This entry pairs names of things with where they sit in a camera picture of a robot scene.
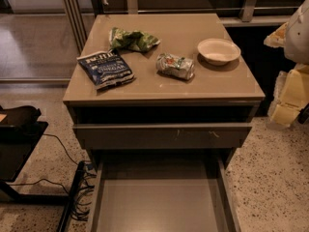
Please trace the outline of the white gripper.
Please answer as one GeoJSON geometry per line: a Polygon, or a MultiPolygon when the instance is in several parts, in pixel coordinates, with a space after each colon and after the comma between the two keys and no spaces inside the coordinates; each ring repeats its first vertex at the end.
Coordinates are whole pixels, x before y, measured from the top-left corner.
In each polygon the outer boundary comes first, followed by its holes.
{"type": "Polygon", "coordinates": [[[309,65],[296,64],[288,72],[280,101],[289,106],[273,103],[269,108],[269,118],[278,125],[289,127],[299,110],[309,103],[309,65]]]}

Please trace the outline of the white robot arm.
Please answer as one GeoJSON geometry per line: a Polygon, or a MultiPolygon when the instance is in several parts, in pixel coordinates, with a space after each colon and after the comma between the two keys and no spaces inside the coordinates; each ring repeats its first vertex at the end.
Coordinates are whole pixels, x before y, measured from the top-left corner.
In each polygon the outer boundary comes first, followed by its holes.
{"type": "Polygon", "coordinates": [[[272,124],[288,128],[309,103],[309,0],[305,0],[289,21],[264,40],[264,45],[282,47],[295,67],[276,79],[267,116],[272,124]]]}

